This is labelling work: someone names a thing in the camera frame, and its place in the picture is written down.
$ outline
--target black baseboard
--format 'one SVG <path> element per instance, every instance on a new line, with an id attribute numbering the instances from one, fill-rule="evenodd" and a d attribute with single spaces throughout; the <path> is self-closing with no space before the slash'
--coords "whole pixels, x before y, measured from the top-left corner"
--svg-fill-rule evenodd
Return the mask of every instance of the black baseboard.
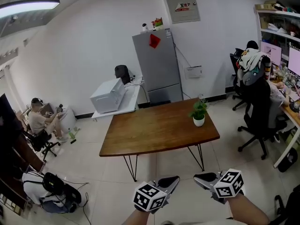
<path id="1" fill-rule="evenodd" d="M 228 93 L 228 92 L 234 92 L 234 87 L 227 87 L 225 88 L 225 93 Z"/>
<path id="2" fill-rule="evenodd" d="M 92 113 L 87 113 L 87 114 L 81 114 L 81 115 L 76 115 L 76 119 L 82 119 L 82 118 L 91 118 L 93 116 L 93 112 Z"/>
<path id="3" fill-rule="evenodd" d="M 205 99 L 206 102 L 215 102 L 215 101 L 219 101 L 219 100 L 225 100 L 226 94 L 223 95 L 219 95 L 219 96 L 214 96 L 214 97 L 207 97 Z M 139 108 L 147 108 L 147 107 L 152 107 L 153 105 L 151 105 L 151 103 L 141 103 L 139 104 Z"/>
<path id="4" fill-rule="evenodd" d="M 219 95 L 219 96 L 214 96 L 214 97 L 207 97 L 205 99 L 206 102 L 215 102 L 215 101 L 219 101 L 219 100 L 225 100 L 227 98 L 226 94 L 223 95 Z"/>

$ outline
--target white wall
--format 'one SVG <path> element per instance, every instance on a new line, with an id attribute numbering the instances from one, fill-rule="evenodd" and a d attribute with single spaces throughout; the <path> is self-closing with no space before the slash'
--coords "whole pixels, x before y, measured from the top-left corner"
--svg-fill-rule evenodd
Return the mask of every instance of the white wall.
<path id="1" fill-rule="evenodd" d="M 226 87 L 233 85 L 234 73 L 229 54 L 235 52 L 235 48 L 245 49 L 247 42 L 258 42 L 257 21 L 255 4 L 264 3 L 266 0 L 217 0 L 220 9 L 221 23 L 225 32 L 225 40 L 222 45 L 226 55 L 223 61 L 226 64 Z"/>
<path id="2" fill-rule="evenodd" d="M 3 95 L 3 93 L 5 93 L 8 102 L 10 104 L 10 106 L 12 107 L 12 109 L 14 109 L 16 112 L 20 111 L 18 104 L 16 103 L 13 95 L 10 92 L 10 89 L 8 87 L 8 84 L 6 82 L 5 76 L 3 76 L 0 80 L 0 96 Z"/>
<path id="3" fill-rule="evenodd" d="M 38 97 L 94 112 L 89 97 L 114 68 L 141 74 L 132 36 L 142 24 L 166 17 L 162 0 L 79 0 L 56 16 L 23 49 L 11 67 L 25 104 Z"/>
<path id="4" fill-rule="evenodd" d="M 199 95 L 212 97 L 225 93 L 225 64 L 223 63 L 224 33 L 220 23 L 217 0 L 196 0 L 200 21 L 172 24 L 174 42 L 191 66 L 202 65 L 204 76 L 185 79 L 182 67 L 188 67 L 184 58 L 177 53 L 183 91 L 190 97 Z"/>
<path id="5" fill-rule="evenodd" d="M 258 39 L 253 7 L 263 1 L 197 0 L 199 22 L 170 25 L 165 0 L 80 0 L 33 37 L 11 67 L 12 78 L 25 104 L 39 97 L 70 105 L 77 115 L 91 113 L 90 95 L 114 78 L 116 65 L 141 73 L 131 37 L 162 16 L 191 66 L 203 67 L 202 78 L 185 79 L 188 64 L 177 53 L 183 91 L 221 95 L 233 72 L 229 53 Z"/>

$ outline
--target office chair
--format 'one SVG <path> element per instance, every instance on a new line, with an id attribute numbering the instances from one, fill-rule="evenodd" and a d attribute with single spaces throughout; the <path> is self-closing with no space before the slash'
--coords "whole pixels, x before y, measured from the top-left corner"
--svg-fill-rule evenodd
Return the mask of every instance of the office chair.
<path id="1" fill-rule="evenodd" d="M 31 135 L 30 133 L 23 131 L 24 136 L 26 137 L 27 141 L 32 145 L 33 149 L 35 151 L 41 151 L 42 148 L 42 153 L 44 154 L 44 162 L 46 161 L 46 156 L 48 152 L 51 152 L 55 157 L 57 155 L 51 150 L 54 146 L 56 145 L 61 145 L 59 142 L 53 143 L 50 142 L 49 140 L 51 139 L 52 135 L 48 135 L 48 133 L 45 130 L 42 130 L 39 134 L 37 135 Z"/>
<path id="2" fill-rule="evenodd" d="M 261 159 L 264 160 L 267 157 L 264 141 L 271 139 L 273 142 L 274 134 L 285 128 L 286 123 L 284 121 L 277 121 L 277 126 L 275 128 L 269 128 L 269 114 L 271 108 L 270 86 L 264 77 L 260 77 L 252 85 L 245 86 L 245 94 L 249 99 L 244 115 L 244 121 L 247 127 L 238 127 L 238 131 L 245 130 L 253 134 L 254 137 L 244 145 L 240 146 L 238 151 L 242 152 L 245 147 L 255 140 L 258 140 L 263 150 Z"/>
<path id="3" fill-rule="evenodd" d="M 279 202 L 279 208 L 277 209 L 277 217 L 270 225 L 279 225 L 285 222 L 285 225 L 300 224 L 300 185 L 293 189 L 287 200 L 286 207 L 284 206 L 280 195 L 275 196 L 275 201 Z"/>
<path id="4" fill-rule="evenodd" d="M 236 110 L 239 106 L 243 105 L 244 103 L 246 103 L 246 99 L 245 97 L 243 96 L 243 87 L 244 87 L 244 84 L 242 83 L 242 81 L 240 81 L 240 86 L 237 85 L 238 83 L 238 67 L 236 66 L 236 62 L 238 61 L 239 57 L 241 56 L 243 50 L 239 49 L 239 48 L 236 48 L 236 52 L 235 54 L 230 54 L 230 59 L 231 59 L 231 63 L 233 65 L 233 69 L 235 71 L 235 78 L 234 78 L 234 81 L 233 81 L 233 88 L 234 88 L 234 91 L 237 93 L 237 95 L 233 95 L 232 98 L 233 100 L 236 99 L 236 98 L 239 98 L 241 99 L 242 101 L 239 102 L 236 106 L 234 106 L 232 108 L 232 110 Z"/>

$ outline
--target gray refrigerator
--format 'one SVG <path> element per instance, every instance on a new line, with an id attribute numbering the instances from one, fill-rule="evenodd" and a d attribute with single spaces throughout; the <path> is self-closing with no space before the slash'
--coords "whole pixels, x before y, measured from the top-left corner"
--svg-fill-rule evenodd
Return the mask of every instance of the gray refrigerator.
<path id="1" fill-rule="evenodd" d="M 160 39 L 156 48 L 150 46 L 151 34 Z M 142 33 L 132 39 L 150 102 L 182 101 L 180 74 L 170 29 Z"/>

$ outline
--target fluorescent light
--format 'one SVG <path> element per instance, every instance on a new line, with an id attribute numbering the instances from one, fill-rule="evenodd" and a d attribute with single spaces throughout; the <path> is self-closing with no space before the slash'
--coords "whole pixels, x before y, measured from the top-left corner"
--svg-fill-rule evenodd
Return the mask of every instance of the fluorescent light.
<path id="1" fill-rule="evenodd" d="M 59 0 L 22 0 L 2 4 L 0 5 L 0 19 L 23 12 L 54 9 L 59 4 Z"/>

